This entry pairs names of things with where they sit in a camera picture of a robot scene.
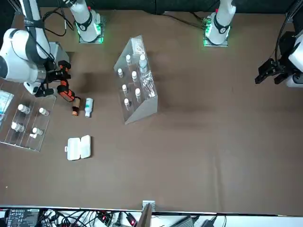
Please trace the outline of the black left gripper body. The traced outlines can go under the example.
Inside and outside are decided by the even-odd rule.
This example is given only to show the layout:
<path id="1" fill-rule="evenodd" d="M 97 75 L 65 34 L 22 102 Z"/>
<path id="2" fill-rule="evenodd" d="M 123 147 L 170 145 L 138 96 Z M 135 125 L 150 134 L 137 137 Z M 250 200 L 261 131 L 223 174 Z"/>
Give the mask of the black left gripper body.
<path id="1" fill-rule="evenodd" d="M 293 75 L 294 73 L 293 65 L 288 58 L 280 58 L 279 60 L 273 60 L 273 65 L 274 69 L 272 75 Z"/>

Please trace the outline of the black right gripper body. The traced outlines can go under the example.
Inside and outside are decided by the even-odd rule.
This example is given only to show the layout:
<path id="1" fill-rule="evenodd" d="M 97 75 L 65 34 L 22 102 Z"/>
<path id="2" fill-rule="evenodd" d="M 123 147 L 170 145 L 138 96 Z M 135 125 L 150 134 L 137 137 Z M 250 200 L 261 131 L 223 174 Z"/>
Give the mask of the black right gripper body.
<path id="1" fill-rule="evenodd" d="M 46 76 L 45 76 L 45 80 L 44 83 L 51 83 L 53 81 L 58 80 L 58 76 L 57 76 L 57 64 L 52 61 L 52 60 L 47 60 L 44 63 L 44 67 L 46 70 Z"/>

